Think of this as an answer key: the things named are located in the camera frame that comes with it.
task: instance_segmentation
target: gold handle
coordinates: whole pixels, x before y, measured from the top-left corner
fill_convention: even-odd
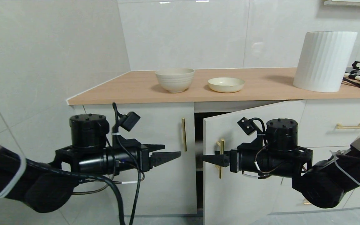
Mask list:
[[[338,123],[336,129],[338,130],[360,129],[360,123],[357,126],[343,126],[342,124]]]
[[[312,205],[312,203],[310,203],[310,202],[308,202],[307,200],[306,200],[306,198],[304,198],[304,205]]]
[[[186,119],[181,119],[182,125],[183,125],[183,142],[184,142],[184,151],[187,151],[187,137],[186,137]]]
[[[216,144],[220,147],[220,154],[224,154],[224,139],[222,138],[220,142],[216,141]],[[216,168],[219,170],[219,179],[222,178],[222,167],[216,165]]]

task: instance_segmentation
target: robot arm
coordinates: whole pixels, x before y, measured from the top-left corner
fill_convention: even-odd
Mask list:
[[[120,119],[112,128],[112,145],[106,138],[110,128],[105,116],[75,115],[70,118],[72,145],[56,150],[54,161],[50,163],[26,159],[23,175],[4,197],[21,201],[39,213],[48,213],[63,206],[78,185],[104,181],[116,195],[120,221],[124,224],[123,202],[115,185],[121,182],[104,175],[119,175],[121,171],[133,168],[139,168],[144,174],[180,157],[181,152],[155,152],[164,149],[165,145],[125,139],[117,132],[118,128],[130,131],[140,117],[134,112],[121,115],[116,108],[115,113]],[[62,170],[62,162],[70,165],[70,172]],[[20,163],[18,154],[0,146],[0,193],[16,175]]]
[[[262,130],[254,123],[261,121]],[[312,165],[313,151],[298,146],[298,124],[291,119],[274,119],[264,123],[259,118],[238,121],[247,134],[257,132],[251,143],[242,143],[223,155],[204,155],[202,160],[230,171],[257,173],[256,178],[270,176],[292,178],[292,187],[319,208],[333,208],[345,193],[360,186],[360,137],[344,152],[333,152],[326,161]]]

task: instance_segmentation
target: white ceramic bowl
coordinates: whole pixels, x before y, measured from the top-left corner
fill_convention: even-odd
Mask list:
[[[245,81],[233,77],[217,77],[210,79],[207,83],[213,91],[232,93],[241,90]]]
[[[157,81],[167,91],[179,93],[185,91],[193,82],[195,70],[171,68],[155,72]]]

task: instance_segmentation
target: wooden countertop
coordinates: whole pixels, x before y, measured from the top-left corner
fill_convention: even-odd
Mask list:
[[[172,103],[211,101],[297,100],[323,98],[360,98],[360,88],[343,82],[335,93],[307,91],[293,86],[296,68],[244,68],[196,70],[190,88],[169,93],[155,77],[155,71],[132,71],[79,94],[69,105],[123,103]],[[236,77],[246,81],[236,93],[219,93],[208,87],[215,77]]]

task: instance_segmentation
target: white vase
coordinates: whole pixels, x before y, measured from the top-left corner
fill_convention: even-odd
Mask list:
[[[294,86],[317,92],[339,91],[357,34],[350,31],[306,33]]]

